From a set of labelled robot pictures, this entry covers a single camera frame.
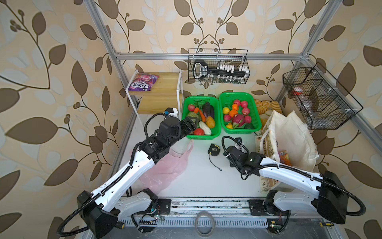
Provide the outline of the pink dragon fruit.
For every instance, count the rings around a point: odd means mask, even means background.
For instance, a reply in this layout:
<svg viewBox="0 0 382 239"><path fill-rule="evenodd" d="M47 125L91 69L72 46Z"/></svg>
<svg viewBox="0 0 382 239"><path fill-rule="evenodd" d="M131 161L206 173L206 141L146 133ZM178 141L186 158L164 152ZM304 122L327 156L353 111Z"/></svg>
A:
<svg viewBox="0 0 382 239"><path fill-rule="evenodd" d="M242 127L245 123L246 123L245 116L242 114L237 114L232 118L233 129Z"/></svg>

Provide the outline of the cream canvas tote bag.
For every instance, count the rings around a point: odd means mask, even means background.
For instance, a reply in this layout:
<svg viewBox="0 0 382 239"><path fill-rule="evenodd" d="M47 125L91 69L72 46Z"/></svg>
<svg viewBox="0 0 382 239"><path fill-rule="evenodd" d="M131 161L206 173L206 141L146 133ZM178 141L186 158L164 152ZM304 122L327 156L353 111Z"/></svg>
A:
<svg viewBox="0 0 382 239"><path fill-rule="evenodd" d="M292 167L312 172L319 154L307 124L295 112L284 116L269 111L266 115L268 119L260 136L260 153L281 162L280 154L284 152Z"/></svg>

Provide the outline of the purple Fox's candy bag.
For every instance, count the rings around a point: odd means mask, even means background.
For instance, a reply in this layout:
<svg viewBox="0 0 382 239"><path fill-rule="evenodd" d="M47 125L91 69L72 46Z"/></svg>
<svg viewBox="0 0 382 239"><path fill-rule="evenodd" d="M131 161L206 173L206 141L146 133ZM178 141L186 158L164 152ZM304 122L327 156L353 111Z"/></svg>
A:
<svg viewBox="0 0 382 239"><path fill-rule="evenodd" d="M148 92L151 91L156 81L160 78L155 74L138 74L128 87L128 91L132 92Z"/></svg>

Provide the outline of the pink plastic bag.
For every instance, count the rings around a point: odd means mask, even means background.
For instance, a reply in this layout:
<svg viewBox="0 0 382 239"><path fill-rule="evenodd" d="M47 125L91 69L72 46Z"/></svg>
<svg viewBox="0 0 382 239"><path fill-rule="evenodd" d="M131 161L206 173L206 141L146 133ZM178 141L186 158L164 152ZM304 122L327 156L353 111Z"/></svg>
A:
<svg viewBox="0 0 382 239"><path fill-rule="evenodd" d="M170 149L166 156L139 178L144 188L150 189L154 194L159 194L168 188L186 170L193 148L194 140L192 139L184 153Z"/></svg>

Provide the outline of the orange Fox's candy bag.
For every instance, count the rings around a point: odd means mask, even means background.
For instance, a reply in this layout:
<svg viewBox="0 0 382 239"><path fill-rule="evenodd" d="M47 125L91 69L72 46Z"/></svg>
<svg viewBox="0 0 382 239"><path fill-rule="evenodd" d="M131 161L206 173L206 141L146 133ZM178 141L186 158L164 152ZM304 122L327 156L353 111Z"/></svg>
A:
<svg viewBox="0 0 382 239"><path fill-rule="evenodd" d="M280 162L282 164L285 164L287 166L292 166L292 163L291 163L290 158L289 158L289 154L286 150L279 152L279 158L280 158Z"/></svg>

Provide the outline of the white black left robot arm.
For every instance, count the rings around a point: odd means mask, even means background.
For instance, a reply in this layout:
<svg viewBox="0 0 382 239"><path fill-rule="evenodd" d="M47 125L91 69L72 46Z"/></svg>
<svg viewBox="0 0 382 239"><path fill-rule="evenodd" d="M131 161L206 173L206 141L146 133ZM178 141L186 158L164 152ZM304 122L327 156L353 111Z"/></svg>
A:
<svg viewBox="0 0 382 239"><path fill-rule="evenodd" d="M131 209L135 214L147 210L155 198L150 190L130 196L122 208L117 208L117 204L122 202L121 197L135 181L166 156L176 142L196 128L190 117L180 120L171 115L164 116L152 135L148 134L145 125L145 139L134 146L129 162L99 188L93 192L83 191L78 196L78 209L58 226L57 236L69 237L90 230L100 239L114 228L123 228L119 218L124 212Z"/></svg>

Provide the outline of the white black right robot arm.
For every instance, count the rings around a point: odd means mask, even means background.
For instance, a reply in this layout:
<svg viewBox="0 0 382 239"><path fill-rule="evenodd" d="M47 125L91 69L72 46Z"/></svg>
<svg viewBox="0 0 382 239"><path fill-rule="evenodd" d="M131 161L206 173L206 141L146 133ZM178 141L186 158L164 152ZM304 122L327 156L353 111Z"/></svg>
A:
<svg viewBox="0 0 382 239"><path fill-rule="evenodd" d="M224 136L221 140L223 155L240 173L242 180L250 176L275 179L295 189L298 193L271 190L264 205L275 211L316 212L329 222L343 225L347 216L359 217L366 213L365 204L345 189L335 173L324 174L304 171L272 160L263 154L250 152L238 140Z"/></svg>

